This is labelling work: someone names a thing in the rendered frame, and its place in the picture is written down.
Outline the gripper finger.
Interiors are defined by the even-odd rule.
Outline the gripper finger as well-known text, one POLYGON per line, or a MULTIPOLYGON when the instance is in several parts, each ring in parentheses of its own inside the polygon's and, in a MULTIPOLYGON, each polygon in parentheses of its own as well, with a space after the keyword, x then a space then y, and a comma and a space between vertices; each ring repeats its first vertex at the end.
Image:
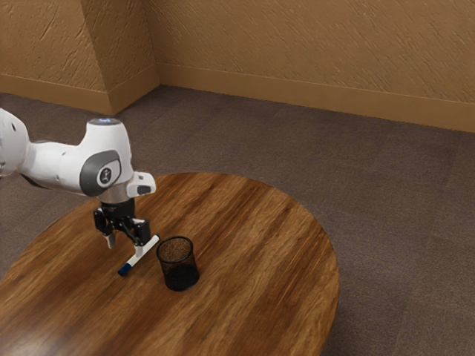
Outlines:
POLYGON ((126 228, 123 226, 119 228, 127 238, 136 246, 144 246, 151 239, 151 232, 148 220, 134 219, 134 227, 126 228))
POLYGON ((94 224, 96 230, 106 239, 108 247, 112 249, 115 246, 114 227, 108 221, 101 208, 94 211, 94 224))

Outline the white pen with blue cap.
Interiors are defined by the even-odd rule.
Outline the white pen with blue cap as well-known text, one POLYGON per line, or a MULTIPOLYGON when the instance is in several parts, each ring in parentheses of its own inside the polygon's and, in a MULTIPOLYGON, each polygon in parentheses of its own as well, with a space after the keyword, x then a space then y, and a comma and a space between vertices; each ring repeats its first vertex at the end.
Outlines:
POLYGON ((117 271, 119 276, 125 276, 158 242, 160 236, 155 234, 144 246, 136 246, 135 254, 117 271))

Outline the black mesh pen holder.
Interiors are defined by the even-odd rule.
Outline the black mesh pen holder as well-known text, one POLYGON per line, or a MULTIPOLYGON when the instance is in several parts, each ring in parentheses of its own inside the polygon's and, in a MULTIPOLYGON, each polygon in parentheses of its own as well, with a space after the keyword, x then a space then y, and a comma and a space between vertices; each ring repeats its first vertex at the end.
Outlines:
POLYGON ((185 291, 200 279, 194 258, 194 245, 188 237, 173 236, 161 241, 156 250, 166 286, 185 291))

